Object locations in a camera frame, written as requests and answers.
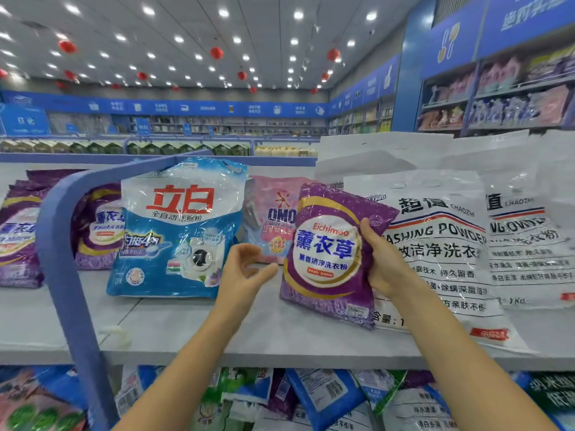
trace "forearm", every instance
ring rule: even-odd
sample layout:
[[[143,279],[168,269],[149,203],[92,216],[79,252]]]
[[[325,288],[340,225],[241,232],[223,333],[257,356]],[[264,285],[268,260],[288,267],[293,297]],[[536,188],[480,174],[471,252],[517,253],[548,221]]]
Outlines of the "forearm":
[[[212,311],[198,332],[113,431],[187,429],[238,326],[220,312]]]
[[[557,429],[420,278],[393,303],[463,431]]]

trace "person's right hand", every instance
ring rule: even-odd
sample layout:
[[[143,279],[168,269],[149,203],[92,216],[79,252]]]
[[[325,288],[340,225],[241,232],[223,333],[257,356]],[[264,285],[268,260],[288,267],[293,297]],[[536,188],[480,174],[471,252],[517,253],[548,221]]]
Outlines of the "person's right hand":
[[[369,219],[363,218],[360,229],[363,238],[373,248],[374,264],[368,278],[372,288],[393,300],[402,289],[422,281],[398,249],[371,229]]]

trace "red lantern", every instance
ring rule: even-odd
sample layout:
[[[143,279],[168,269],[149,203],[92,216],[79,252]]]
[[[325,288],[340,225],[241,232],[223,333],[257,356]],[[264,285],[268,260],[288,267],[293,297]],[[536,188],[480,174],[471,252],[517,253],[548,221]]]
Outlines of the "red lantern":
[[[68,41],[68,40],[59,41],[58,47],[60,47],[60,50],[64,51],[65,53],[68,53],[68,54],[73,54],[78,50],[76,48],[76,45],[73,42]]]
[[[338,57],[341,57],[341,53],[339,52],[339,50],[336,50],[335,48],[332,48],[327,52],[327,60],[335,62],[335,59],[337,59]]]
[[[224,57],[224,50],[222,50],[220,47],[215,46],[214,48],[212,48],[210,50],[210,56],[212,56],[214,59],[219,60],[222,57]]]

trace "red label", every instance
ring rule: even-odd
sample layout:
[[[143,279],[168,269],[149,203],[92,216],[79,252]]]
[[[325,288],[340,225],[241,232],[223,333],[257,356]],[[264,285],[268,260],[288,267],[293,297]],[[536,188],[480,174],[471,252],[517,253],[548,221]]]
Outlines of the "red label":
[[[308,268],[308,274],[318,275],[320,277],[333,278],[333,272],[320,271],[319,269]]]
[[[206,214],[212,211],[214,205],[214,189],[212,187],[209,188],[202,188],[198,187],[197,184],[192,184],[187,189],[179,189],[174,187],[173,184],[168,184],[164,188],[154,189],[154,204],[152,206],[146,206],[147,210],[161,210],[166,211],[168,213],[197,213],[197,214]],[[205,198],[193,198],[194,194],[197,193],[205,193]],[[171,194],[171,199],[168,201],[164,201],[164,196],[166,194]],[[183,206],[180,210],[179,204],[180,200],[183,198]],[[199,203],[205,204],[203,209],[191,209],[191,203]]]
[[[471,336],[485,337],[489,340],[500,340],[504,342],[509,340],[509,330],[507,328],[500,328],[497,330],[485,330],[483,328],[471,328]]]

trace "ceiling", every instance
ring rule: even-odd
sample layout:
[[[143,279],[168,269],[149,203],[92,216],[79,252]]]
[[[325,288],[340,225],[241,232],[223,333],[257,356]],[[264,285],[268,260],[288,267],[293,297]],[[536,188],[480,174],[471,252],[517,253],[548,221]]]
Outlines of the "ceiling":
[[[0,52],[0,68],[54,79],[65,79],[63,71],[68,69],[86,75],[78,77],[81,82],[125,81],[130,86],[136,86],[136,73],[144,71],[156,76],[149,79],[153,86],[167,86],[166,82],[196,86],[200,82],[203,87],[219,88],[225,83],[234,88],[258,83],[263,88],[287,88],[288,84],[329,88],[403,21],[418,1],[0,0],[8,12],[0,13],[0,51],[14,55]],[[76,12],[66,5],[76,7]],[[144,13],[144,6],[154,14]],[[229,13],[227,18],[219,14],[221,9]],[[294,18],[296,11],[303,13],[303,19]],[[370,12],[377,13],[374,21],[366,19]],[[2,37],[5,33],[10,40]],[[56,33],[66,35],[78,51],[63,53]],[[183,42],[176,42],[176,35]],[[241,43],[234,43],[233,36],[240,37]],[[291,44],[292,38],[298,39],[297,45]],[[355,46],[348,47],[349,40],[355,40]],[[213,46],[224,51],[219,61],[209,55]],[[341,63],[327,60],[330,48],[341,51]],[[50,51],[58,51],[60,56]],[[109,57],[102,57],[102,51]],[[244,54],[249,61],[243,60]],[[329,69],[333,75],[321,83],[321,74]],[[245,71],[247,80],[240,81],[238,71]]]

